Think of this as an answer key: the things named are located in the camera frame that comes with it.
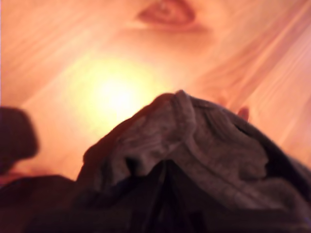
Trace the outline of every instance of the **bright light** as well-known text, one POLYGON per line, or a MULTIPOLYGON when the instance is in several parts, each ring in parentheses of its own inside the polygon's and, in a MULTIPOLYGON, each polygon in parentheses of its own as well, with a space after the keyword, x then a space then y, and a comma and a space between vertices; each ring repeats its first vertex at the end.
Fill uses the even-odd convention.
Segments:
POLYGON ((103 136, 167 92, 154 70, 121 59, 89 61, 70 79, 69 108, 84 129, 103 136))

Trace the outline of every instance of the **light wood panel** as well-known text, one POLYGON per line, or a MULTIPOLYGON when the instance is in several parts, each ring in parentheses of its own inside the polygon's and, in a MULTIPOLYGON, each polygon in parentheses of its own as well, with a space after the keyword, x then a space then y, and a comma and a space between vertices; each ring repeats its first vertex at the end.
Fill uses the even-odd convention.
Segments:
POLYGON ((29 114, 40 142, 12 172, 75 179, 90 145, 180 88, 248 106, 255 126, 308 164, 311 2, 191 0, 196 27, 182 31, 137 26, 151 3, 2 1, 1 101, 29 114))

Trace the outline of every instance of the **blurry object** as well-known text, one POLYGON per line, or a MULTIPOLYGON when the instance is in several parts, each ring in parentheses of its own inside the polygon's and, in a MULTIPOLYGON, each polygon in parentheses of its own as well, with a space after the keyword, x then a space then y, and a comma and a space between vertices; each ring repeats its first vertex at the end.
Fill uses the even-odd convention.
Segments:
POLYGON ((15 162, 33 157, 38 142, 27 115, 15 108, 0 108, 0 175, 15 162))
POLYGON ((61 176, 25 177, 0 189, 0 232, 20 233, 38 213, 54 208, 74 187, 61 176))
POLYGON ((185 29, 195 23, 194 10, 183 0, 158 0, 138 15, 139 22, 131 25, 159 29, 185 29))
POLYGON ((238 116, 244 119, 245 121, 248 121, 249 119, 249 109, 247 107, 243 107, 238 111, 238 116))

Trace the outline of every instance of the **dark object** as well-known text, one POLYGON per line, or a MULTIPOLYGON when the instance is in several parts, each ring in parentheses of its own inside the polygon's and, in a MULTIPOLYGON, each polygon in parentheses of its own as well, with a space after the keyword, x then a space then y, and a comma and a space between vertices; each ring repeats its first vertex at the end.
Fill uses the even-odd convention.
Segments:
POLYGON ((26 177, 0 189, 0 232, 20 233, 32 218, 54 208, 75 183, 61 176, 26 177))
POLYGON ((171 160, 109 193, 89 191, 74 207, 34 219, 26 233, 309 233, 281 210, 230 211, 199 189, 171 160))
POLYGON ((164 102, 170 100, 174 95, 164 93, 153 100, 152 103, 140 109, 134 116, 116 126, 110 133, 91 146, 83 156, 83 166, 77 177, 77 184, 80 187, 93 187, 94 171, 99 170, 103 158, 105 158, 114 148, 116 139, 128 130, 139 118, 144 117, 156 109, 164 102))
POLYGON ((38 142, 27 115, 15 108, 0 108, 0 175, 15 162, 33 157, 38 142))

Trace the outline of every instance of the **wooden surface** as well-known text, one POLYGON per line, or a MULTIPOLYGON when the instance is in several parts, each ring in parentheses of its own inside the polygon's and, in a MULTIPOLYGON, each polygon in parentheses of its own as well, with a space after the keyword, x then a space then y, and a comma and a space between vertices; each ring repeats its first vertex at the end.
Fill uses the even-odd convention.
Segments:
POLYGON ((40 144, 11 173, 75 179, 89 146, 178 89, 248 107, 311 166, 311 1, 191 0, 185 28, 141 22, 153 2, 1 1, 1 104, 30 116, 40 144))

